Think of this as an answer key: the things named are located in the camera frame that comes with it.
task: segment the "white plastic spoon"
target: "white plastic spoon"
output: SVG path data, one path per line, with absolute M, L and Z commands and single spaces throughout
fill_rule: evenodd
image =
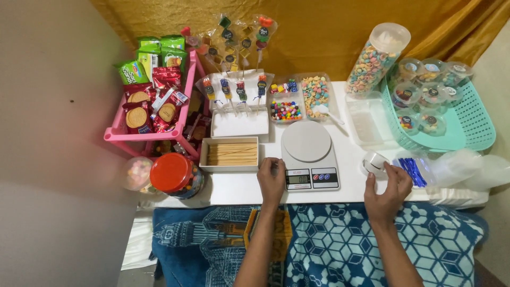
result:
M 344 121 L 337 118 L 336 116 L 332 115 L 330 112 L 329 112 L 329 109 L 324 106 L 324 105 L 318 105 L 318 106 L 315 106 L 312 108 L 312 112 L 320 112 L 321 114 L 327 114 L 329 117 L 331 117 L 331 119 L 335 122 L 337 122 L 338 124 L 340 125 L 344 125 Z

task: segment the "green snack packet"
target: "green snack packet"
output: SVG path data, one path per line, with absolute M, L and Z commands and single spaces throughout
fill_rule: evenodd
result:
M 147 44 L 136 50 L 136 57 L 140 62 L 152 82 L 152 68 L 159 67 L 161 64 L 161 47 L 159 43 Z
M 136 38 L 138 40 L 138 48 L 149 45 L 149 44 L 159 44 L 159 38 L 155 36 L 142 36 Z
M 119 70 L 124 85 L 148 83 L 149 78 L 137 60 L 127 60 L 113 65 Z
M 181 72 L 184 73 L 186 56 L 188 56 L 186 51 L 172 47 L 161 47 L 161 55 L 163 57 L 164 67 L 179 66 L 181 68 Z
M 171 47 L 184 50 L 184 37 L 181 35 L 166 35 L 161 37 L 161 47 Z

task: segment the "hand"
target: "hand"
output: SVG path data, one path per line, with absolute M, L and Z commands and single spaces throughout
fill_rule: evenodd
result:
M 271 167 L 278 166 L 277 176 L 271 174 Z M 262 160 L 257 172 L 260 189 L 262 191 L 262 205 L 271 209 L 278 209 L 285 189 L 285 163 L 282 159 L 266 157 Z
M 393 226 L 393 220 L 402 206 L 404 199 L 411 193 L 413 180 L 401 168 L 385 162 L 388 174 L 388 186 L 382 195 L 375 193 L 375 176 L 368 174 L 365 187 L 365 208 L 372 229 L 387 229 Z

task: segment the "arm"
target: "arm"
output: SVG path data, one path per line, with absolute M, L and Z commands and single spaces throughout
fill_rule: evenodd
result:
M 271 175 L 271 166 L 278 165 L 278 175 Z M 255 232 L 237 273 L 234 287 L 267 286 L 269 262 L 273 246 L 274 216 L 285 187 L 285 164 L 277 158 L 264 158 L 257 178 L 262 191 L 262 206 Z
M 375 193 L 375 176 L 370 173 L 365 187 L 365 207 L 375 234 L 382 265 L 392 287 L 422 287 L 423 280 L 398 239 L 393 220 L 404 199 L 411 193 L 413 181 L 401 168 L 384 163 L 388 187 L 382 195 Z

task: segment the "mint green basket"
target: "mint green basket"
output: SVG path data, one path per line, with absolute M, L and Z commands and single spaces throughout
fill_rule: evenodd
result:
M 434 137 L 423 132 L 408 136 L 400 126 L 391 101 L 387 79 L 384 78 L 381 82 L 382 101 L 386 106 L 386 116 L 395 140 L 407 150 L 439 153 L 461 148 L 482 151 L 492 146 L 496 140 L 496 130 L 475 87 L 468 82 L 460 90 L 464 97 L 461 101 L 454 102 L 453 108 L 449 108 L 444 114 L 446 120 L 444 136 Z

